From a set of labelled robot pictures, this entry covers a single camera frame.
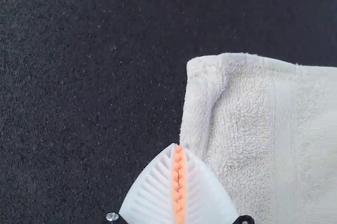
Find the dark carpet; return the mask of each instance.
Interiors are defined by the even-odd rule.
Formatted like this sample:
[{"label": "dark carpet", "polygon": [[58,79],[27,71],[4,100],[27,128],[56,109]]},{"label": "dark carpet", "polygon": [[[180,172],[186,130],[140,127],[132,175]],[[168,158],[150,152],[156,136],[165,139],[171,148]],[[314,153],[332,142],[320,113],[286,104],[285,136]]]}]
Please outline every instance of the dark carpet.
[{"label": "dark carpet", "polygon": [[337,66],[337,0],[0,0],[0,223],[103,223],[179,141],[189,59]]}]

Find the folded towel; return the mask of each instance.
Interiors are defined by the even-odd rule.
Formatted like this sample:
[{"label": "folded towel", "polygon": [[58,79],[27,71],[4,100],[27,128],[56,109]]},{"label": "folded towel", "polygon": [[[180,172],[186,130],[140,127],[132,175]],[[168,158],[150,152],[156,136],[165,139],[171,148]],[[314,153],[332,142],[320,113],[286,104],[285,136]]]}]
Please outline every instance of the folded towel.
[{"label": "folded towel", "polygon": [[337,68],[249,54],[194,58],[180,145],[256,223],[333,223]]}]

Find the silicone ridge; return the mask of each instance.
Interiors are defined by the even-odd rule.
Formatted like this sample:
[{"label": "silicone ridge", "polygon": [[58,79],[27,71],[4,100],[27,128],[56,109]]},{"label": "silicone ridge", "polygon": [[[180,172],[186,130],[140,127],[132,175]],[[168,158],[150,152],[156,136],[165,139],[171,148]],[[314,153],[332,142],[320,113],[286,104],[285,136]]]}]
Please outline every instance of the silicone ridge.
[{"label": "silicone ridge", "polygon": [[216,176],[175,143],[140,173],[119,214],[128,224],[232,224],[239,216]]}]

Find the orange stripe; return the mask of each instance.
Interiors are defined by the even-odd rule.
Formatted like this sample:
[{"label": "orange stripe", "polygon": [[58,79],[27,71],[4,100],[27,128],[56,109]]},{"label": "orange stripe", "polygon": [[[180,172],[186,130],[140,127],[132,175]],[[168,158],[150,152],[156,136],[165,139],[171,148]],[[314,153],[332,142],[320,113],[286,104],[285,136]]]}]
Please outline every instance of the orange stripe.
[{"label": "orange stripe", "polygon": [[176,145],[173,163],[173,204],[175,224],[184,224],[186,214],[186,162],[184,150]]}]

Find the metal screw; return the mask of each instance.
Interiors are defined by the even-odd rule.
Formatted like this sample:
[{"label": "metal screw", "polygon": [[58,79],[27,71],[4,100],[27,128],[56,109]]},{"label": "metal screw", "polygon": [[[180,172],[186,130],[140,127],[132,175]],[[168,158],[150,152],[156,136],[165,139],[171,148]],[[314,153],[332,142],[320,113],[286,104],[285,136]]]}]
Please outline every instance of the metal screw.
[{"label": "metal screw", "polygon": [[119,219],[119,215],[118,213],[115,213],[115,212],[109,212],[106,216],[105,216],[105,219],[109,222],[115,222],[116,220]]}]

